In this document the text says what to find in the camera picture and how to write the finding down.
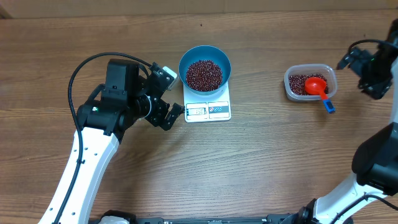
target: wooden tabletop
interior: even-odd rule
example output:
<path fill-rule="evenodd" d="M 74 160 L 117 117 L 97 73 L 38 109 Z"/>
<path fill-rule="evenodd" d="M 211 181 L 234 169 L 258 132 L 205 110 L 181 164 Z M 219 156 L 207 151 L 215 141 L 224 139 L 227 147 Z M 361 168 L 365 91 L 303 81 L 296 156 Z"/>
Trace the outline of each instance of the wooden tabletop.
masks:
<path fill-rule="evenodd" d="M 357 147 L 383 128 L 392 91 L 372 100 L 351 70 L 336 71 L 336 113 L 287 99 L 285 71 L 331 67 L 363 38 L 385 39 L 397 11 L 318 11 L 0 20 L 0 223 L 37 223 L 68 160 L 75 127 L 67 86 L 99 52 L 124 52 L 178 71 L 197 45 L 232 63 L 232 119 L 170 131 L 137 122 L 126 131 L 99 187 L 92 218 L 109 209 L 139 217 L 251 217 L 293 213 L 351 171 Z M 373 45 L 364 45 L 375 49 Z M 73 102 L 104 83 L 103 57 L 82 68 Z M 164 100 L 183 103 L 181 82 Z M 397 199 L 388 198 L 393 203 Z M 396 223 L 374 202 L 356 223 Z"/>

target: beans in container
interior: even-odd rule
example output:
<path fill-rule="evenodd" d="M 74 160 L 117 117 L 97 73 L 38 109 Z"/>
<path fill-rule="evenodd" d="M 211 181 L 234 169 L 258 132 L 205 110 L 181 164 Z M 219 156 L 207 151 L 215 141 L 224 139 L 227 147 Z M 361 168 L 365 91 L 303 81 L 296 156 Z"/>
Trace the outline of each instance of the beans in container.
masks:
<path fill-rule="evenodd" d="M 305 91 L 305 81 L 308 78 L 312 78 L 312 77 L 317 77 L 317 78 L 321 78 L 323 81 L 326 82 L 326 88 L 325 88 L 325 93 L 328 94 L 329 93 L 329 88 L 328 88 L 328 80 L 322 75 L 322 74 L 311 74 L 311 75 L 292 75 L 289 77 L 289 86 L 290 89 L 292 90 L 293 93 L 297 94 L 297 95 L 309 95 L 306 91 Z"/>
<path fill-rule="evenodd" d="M 199 60 L 188 67 L 187 84 L 197 91 L 213 91 L 223 82 L 223 72 L 212 60 Z"/>

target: clear plastic container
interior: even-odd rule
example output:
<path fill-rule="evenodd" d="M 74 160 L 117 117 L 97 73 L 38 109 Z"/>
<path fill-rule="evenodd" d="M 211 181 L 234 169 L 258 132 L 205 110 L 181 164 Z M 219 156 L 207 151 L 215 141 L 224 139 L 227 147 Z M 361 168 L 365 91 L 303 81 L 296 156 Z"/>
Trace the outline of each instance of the clear plastic container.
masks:
<path fill-rule="evenodd" d="M 290 67 L 285 73 L 285 89 L 287 98 L 292 101 L 313 101 L 320 100 L 321 97 L 318 95 L 308 95 L 302 96 L 297 95 L 292 92 L 289 85 L 289 77 L 292 75 L 312 75 L 312 74 L 321 74 L 327 79 L 329 94 L 328 97 L 331 98 L 336 94 L 337 91 L 337 80 L 336 74 L 333 69 L 324 64 L 306 64 L 306 65 L 295 65 Z"/>

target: bowl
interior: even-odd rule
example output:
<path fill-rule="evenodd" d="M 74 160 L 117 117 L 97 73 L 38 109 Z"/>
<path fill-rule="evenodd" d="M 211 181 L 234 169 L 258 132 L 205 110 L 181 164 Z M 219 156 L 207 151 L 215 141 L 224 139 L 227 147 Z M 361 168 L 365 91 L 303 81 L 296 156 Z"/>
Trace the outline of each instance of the bowl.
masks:
<path fill-rule="evenodd" d="M 336 74 L 333 69 L 324 64 L 306 64 L 306 65 L 295 65 L 290 67 L 285 73 L 285 90 L 287 98 L 292 101 L 305 102 L 313 100 L 321 100 L 319 95 L 297 95 L 291 89 L 289 85 L 289 77 L 292 75 L 311 75 L 311 74 L 321 74 L 327 79 L 327 84 L 329 88 L 329 93 L 327 94 L 329 98 L 334 96 L 337 91 L 337 80 Z"/>
<path fill-rule="evenodd" d="M 212 91 L 198 91 L 188 86 L 186 79 L 188 67 L 199 60 L 212 60 L 220 67 L 221 71 L 223 72 L 223 81 L 218 89 Z M 182 56 L 180 65 L 178 66 L 178 72 L 182 83 L 190 91 L 198 95 L 212 95 L 223 89 L 228 82 L 231 76 L 231 62 L 222 50 L 210 45 L 202 45 L 190 49 Z"/>

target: blue scoop handle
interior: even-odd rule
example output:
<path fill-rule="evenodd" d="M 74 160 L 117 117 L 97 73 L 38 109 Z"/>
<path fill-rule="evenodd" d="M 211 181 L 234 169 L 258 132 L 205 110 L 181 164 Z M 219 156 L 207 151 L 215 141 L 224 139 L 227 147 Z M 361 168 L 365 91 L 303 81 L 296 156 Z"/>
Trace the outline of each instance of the blue scoop handle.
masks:
<path fill-rule="evenodd" d="M 336 112 L 336 108 L 333 106 L 331 101 L 329 99 L 323 100 L 323 105 L 325 105 L 325 108 L 328 113 L 334 113 Z"/>

